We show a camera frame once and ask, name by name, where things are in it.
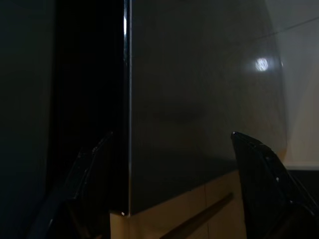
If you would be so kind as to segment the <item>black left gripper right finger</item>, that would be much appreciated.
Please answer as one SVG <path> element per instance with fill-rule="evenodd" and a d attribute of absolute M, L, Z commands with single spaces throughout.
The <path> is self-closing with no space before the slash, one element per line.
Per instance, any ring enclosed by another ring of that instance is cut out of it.
<path fill-rule="evenodd" d="M 319 239 L 319 202 L 261 141 L 232 132 L 247 239 Z"/>

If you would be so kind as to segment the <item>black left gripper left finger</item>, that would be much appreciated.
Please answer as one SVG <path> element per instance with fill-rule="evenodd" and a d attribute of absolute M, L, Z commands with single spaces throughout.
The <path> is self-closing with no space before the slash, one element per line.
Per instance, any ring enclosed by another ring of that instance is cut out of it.
<path fill-rule="evenodd" d="M 26 239 L 111 239 L 109 211 L 113 133 L 82 148 L 42 204 Z"/>

